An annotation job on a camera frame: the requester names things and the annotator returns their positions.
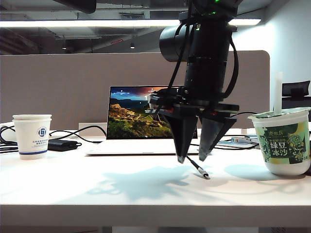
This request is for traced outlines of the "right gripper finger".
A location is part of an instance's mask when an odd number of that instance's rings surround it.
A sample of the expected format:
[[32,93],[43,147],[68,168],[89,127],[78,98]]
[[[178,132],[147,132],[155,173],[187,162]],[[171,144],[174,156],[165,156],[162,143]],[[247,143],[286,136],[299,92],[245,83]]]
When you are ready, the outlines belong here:
[[196,130],[196,116],[170,116],[163,114],[168,122],[174,139],[174,145],[178,162],[183,163],[190,147],[194,132]]
[[204,161],[220,139],[237,120],[230,117],[202,118],[202,130],[199,145],[199,159]]

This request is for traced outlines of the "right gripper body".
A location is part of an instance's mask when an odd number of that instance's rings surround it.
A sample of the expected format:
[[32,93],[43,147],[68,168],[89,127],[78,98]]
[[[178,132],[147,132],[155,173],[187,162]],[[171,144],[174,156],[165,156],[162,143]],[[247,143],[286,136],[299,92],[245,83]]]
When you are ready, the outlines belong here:
[[170,113],[176,117],[230,117],[240,110],[237,104],[223,102],[222,93],[200,96],[206,91],[180,87],[170,96]]

